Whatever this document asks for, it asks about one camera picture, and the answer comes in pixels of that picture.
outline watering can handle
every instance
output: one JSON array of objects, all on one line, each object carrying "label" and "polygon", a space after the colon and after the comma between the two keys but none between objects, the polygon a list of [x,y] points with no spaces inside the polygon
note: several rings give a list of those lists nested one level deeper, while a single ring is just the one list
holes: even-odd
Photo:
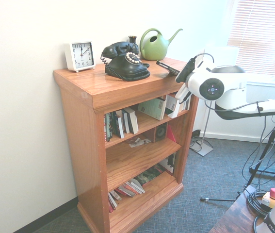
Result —
[{"label": "watering can handle", "polygon": [[143,44],[143,41],[144,41],[145,36],[148,34],[148,32],[151,32],[151,31],[156,31],[158,34],[162,35],[161,32],[160,32],[158,29],[155,29],[155,28],[150,28],[150,29],[148,29],[148,30],[142,35],[141,42],[140,42],[140,48],[141,48],[141,49],[142,49],[142,44]]}]

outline floor lamp base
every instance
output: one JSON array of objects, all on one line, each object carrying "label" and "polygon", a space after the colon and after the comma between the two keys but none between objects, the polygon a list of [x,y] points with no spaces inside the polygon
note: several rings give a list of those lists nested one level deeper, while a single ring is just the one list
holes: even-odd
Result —
[{"label": "floor lamp base", "polygon": [[201,156],[205,156],[213,150],[212,147],[206,145],[205,143],[201,145],[201,141],[195,141],[190,149],[197,152]]}]

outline black rotary phone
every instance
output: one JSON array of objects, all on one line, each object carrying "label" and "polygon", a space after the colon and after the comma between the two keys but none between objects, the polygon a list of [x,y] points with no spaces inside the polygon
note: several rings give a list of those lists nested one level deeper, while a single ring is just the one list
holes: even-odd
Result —
[{"label": "black rotary phone", "polygon": [[[102,57],[112,59],[109,63]],[[124,81],[136,81],[149,77],[149,64],[142,63],[138,56],[138,46],[130,42],[114,43],[104,49],[101,55],[105,73]]]}]

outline rotary dial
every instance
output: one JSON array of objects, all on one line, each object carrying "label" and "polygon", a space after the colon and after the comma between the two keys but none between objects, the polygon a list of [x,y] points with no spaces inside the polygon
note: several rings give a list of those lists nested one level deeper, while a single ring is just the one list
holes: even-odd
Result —
[{"label": "rotary dial", "polygon": [[135,53],[127,52],[126,53],[126,60],[134,65],[141,64],[142,61]]}]

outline window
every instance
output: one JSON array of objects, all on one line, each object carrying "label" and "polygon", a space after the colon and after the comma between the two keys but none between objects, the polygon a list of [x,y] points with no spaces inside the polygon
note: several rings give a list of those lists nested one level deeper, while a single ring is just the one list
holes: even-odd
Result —
[{"label": "window", "polygon": [[275,77],[275,0],[239,0],[228,45],[246,72]]}]

